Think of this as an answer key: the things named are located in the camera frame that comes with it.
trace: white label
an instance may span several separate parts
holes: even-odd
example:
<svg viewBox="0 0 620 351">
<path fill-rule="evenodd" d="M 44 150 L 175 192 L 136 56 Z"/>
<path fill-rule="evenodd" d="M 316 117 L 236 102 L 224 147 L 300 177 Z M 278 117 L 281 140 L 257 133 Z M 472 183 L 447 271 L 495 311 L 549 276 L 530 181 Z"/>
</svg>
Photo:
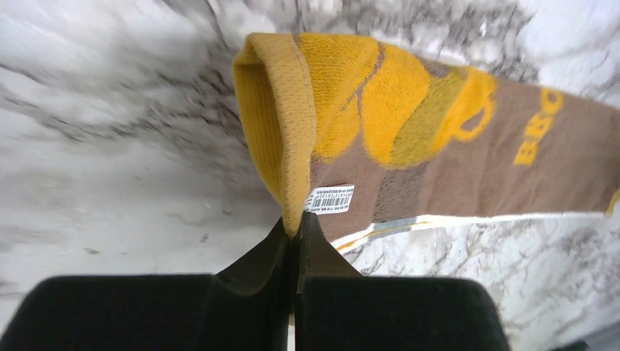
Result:
<svg viewBox="0 0 620 351">
<path fill-rule="evenodd" d="M 312 190 L 304 209 L 316 214 L 341 214 L 349 210 L 355 185 L 329 186 Z"/>
</svg>

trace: knit fabric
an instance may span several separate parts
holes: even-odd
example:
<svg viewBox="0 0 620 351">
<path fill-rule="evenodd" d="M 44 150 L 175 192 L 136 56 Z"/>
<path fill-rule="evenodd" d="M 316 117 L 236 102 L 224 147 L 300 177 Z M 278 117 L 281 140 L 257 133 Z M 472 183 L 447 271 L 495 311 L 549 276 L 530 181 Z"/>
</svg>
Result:
<svg viewBox="0 0 620 351">
<path fill-rule="evenodd" d="M 620 113 L 370 37 L 251 34 L 233 71 L 252 158 L 289 235 L 317 187 L 351 184 L 326 237 L 509 215 L 602 216 Z"/>
</svg>

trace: black clip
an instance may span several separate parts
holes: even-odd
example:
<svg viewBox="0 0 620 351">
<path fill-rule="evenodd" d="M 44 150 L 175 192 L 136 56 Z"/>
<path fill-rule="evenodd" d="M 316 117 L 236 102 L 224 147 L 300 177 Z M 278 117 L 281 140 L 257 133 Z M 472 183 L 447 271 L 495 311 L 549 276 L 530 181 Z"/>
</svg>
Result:
<svg viewBox="0 0 620 351">
<path fill-rule="evenodd" d="M 0 351 L 509 351 L 491 298 L 449 278 L 364 277 L 305 213 L 217 275 L 58 277 L 26 297 Z"/>
</svg>

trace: yellow lettering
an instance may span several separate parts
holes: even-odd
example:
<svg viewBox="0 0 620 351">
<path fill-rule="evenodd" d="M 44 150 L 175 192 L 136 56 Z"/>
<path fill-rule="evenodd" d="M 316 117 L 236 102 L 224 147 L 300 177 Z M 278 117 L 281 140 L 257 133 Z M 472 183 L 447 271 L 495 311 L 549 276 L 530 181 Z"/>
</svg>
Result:
<svg viewBox="0 0 620 351">
<path fill-rule="evenodd" d="M 554 115 L 558 113 L 563 104 L 564 96 L 559 91 L 540 89 L 540 107 L 545 114 Z"/>
<path fill-rule="evenodd" d="M 534 140 L 524 140 L 517 151 L 517 156 L 515 157 L 514 164 L 515 165 L 531 165 L 536 158 L 536 153 L 538 152 L 538 142 Z"/>
<path fill-rule="evenodd" d="M 552 123 L 553 116 L 541 116 L 540 113 L 537 113 L 529 120 L 525 129 L 525 136 L 542 139 L 551 128 Z"/>
<path fill-rule="evenodd" d="M 538 143 L 545 137 L 551 126 L 555 114 L 560 111 L 564 104 L 564 96 L 559 91 L 542 88 L 540 89 L 540 110 L 529 120 L 523 140 L 514 165 L 530 166 L 534 163 L 538 154 Z"/>
</svg>

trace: marble surface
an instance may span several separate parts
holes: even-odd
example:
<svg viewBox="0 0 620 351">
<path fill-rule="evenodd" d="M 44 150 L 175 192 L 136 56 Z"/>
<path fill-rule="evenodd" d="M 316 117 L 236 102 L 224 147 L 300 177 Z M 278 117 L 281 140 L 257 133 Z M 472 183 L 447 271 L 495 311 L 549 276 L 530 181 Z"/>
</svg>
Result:
<svg viewBox="0 0 620 351">
<path fill-rule="evenodd" d="M 620 107 L 614 0 L 6 0 L 3 326 L 45 277 L 217 272 L 266 235 L 279 210 L 249 161 L 230 74 L 252 31 L 372 35 Z M 364 274 L 478 280 L 514 351 L 620 320 L 611 222 L 424 230 L 345 257 Z"/>
</svg>

